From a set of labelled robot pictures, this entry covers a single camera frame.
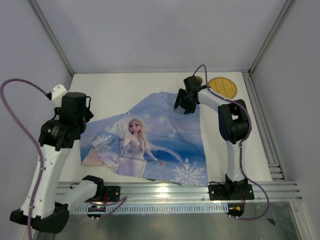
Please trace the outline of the aluminium front rail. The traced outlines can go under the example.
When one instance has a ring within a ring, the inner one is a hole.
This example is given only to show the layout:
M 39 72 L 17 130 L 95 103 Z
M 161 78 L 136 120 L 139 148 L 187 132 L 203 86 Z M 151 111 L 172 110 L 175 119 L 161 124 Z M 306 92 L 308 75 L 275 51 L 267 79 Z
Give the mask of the aluminium front rail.
M 302 200 L 297 183 L 292 181 L 260 182 L 252 184 L 254 200 L 210 200 L 208 186 L 192 186 L 169 182 L 120 182 L 106 183 L 105 186 L 120 186 L 120 198 L 127 197 L 129 203 L 199 203 L 226 202 L 290 202 Z

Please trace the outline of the right aluminium side rail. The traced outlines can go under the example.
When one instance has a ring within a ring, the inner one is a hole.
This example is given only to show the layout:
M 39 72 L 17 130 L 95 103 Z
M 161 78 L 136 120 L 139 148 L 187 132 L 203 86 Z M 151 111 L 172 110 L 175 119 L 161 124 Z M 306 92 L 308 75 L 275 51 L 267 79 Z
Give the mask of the right aluminium side rail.
M 242 72 L 242 77 L 254 113 L 271 179 L 276 182 L 286 182 L 285 172 L 281 166 L 281 158 L 276 149 L 253 78 L 249 72 Z

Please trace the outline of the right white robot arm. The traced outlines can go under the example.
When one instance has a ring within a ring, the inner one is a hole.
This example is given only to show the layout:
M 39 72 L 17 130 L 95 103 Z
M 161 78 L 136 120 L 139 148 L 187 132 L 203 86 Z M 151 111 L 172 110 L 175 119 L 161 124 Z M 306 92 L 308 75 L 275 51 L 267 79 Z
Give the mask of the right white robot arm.
M 252 130 L 252 123 L 245 102 L 232 100 L 214 92 L 207 82 L 192 75 L 183 80 L 184 89 L 179 89 L 174 109 L 181 107 L 185 114 L 193 114 L 197 105 L 205 105 L 218 114 L 218 129 L 227 146 L 227 171 L 224 193 L 230 199 L 239 198 L 248 187 L 243 173 L 244 148 Z

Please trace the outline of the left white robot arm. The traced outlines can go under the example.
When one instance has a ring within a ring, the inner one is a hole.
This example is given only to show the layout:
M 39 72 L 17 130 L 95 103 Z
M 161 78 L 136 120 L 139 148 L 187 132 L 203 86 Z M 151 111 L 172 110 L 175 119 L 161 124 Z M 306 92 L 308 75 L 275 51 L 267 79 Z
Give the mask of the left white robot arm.
M 55 104 L 54 117 L 40 128 L 35 142 L 39 159 L 27 198 L 10 220 L 34 230 L 58 234 L 66 226 L 70 213 L 87 200 L 99 201 L 105 195 L 103 179 L 87 175 L 81 182 L 55 199 L 60 176 L 75 141 L 93 118 L 91 98 L 82 92 L 69 92 L 59 84 L 47 95 Z

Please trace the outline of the yellow woven round plate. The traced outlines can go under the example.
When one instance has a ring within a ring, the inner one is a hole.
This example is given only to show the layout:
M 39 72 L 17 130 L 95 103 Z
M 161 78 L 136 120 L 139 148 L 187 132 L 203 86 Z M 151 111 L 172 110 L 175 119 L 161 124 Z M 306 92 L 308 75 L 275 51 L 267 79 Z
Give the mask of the yellow woven round plate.
M 214 92 L 228 99 L 234 99 L 238 93 L 236 84 L 226 77 L 212 78 L 208 85 Z

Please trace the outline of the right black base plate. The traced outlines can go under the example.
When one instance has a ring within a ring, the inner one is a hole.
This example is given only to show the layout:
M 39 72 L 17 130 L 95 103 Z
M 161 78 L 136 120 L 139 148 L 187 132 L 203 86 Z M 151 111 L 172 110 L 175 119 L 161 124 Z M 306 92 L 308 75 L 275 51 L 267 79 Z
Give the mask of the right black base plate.
M 249 184 L 245 189 L 238 193 L 229 194 L 224 184 L 209 184 L 208 194 L 211 201 L 231 201 L 231 200 L 254 200 L 255 194 L 252 185 Z

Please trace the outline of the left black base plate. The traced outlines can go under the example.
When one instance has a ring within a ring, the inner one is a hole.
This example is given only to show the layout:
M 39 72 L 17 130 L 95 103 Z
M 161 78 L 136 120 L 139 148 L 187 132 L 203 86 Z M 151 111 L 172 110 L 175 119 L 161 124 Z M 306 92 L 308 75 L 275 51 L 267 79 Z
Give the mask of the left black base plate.
M 100 197 L 103 203 L 114 203 L 120 200 L 121 187 L 118 185 L 105 185 Z

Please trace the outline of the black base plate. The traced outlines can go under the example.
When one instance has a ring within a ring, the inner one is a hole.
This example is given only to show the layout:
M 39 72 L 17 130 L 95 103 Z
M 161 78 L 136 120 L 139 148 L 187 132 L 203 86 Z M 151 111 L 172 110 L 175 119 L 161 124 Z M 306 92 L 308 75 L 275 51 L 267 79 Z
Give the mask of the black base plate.
M 105 185 L 100 197 L 103 203 L 114 203 L 120 200 L 121 187 L 118 185 Z
M 224 184 L 209 184 L 208 194 L 211 201 L 231 201 L 231 200 L 254 200 L 255 194 L 252 185 L 249 184 L 245 189 L 238 193 L 229 194 Z

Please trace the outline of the blue pink Elsa cloth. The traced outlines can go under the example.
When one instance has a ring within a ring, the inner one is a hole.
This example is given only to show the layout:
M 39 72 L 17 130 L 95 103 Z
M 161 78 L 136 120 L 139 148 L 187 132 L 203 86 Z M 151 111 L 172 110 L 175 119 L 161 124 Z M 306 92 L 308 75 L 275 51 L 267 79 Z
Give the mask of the blue pink Elsa cloth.
M 87 124 L 81 164 L 121 176 L 205 186 L 206 156 L 200 110 L 174 108 L 174 93 L 153 93 L 124 114 Z

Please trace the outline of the brown paper cup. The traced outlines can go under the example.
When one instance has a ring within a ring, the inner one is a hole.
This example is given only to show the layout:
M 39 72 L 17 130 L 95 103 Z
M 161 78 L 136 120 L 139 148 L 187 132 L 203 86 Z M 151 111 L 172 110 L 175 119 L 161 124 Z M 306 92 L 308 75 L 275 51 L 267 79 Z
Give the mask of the brown paper cup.
M 203 83 L 203 79 L 200 77 L 200 76 L 195 76 L 195 78 L 196 78 L 196 81 L 197 81 L 197 83 L 198 83 L 198 85 L 202 85 L 202 83 Z

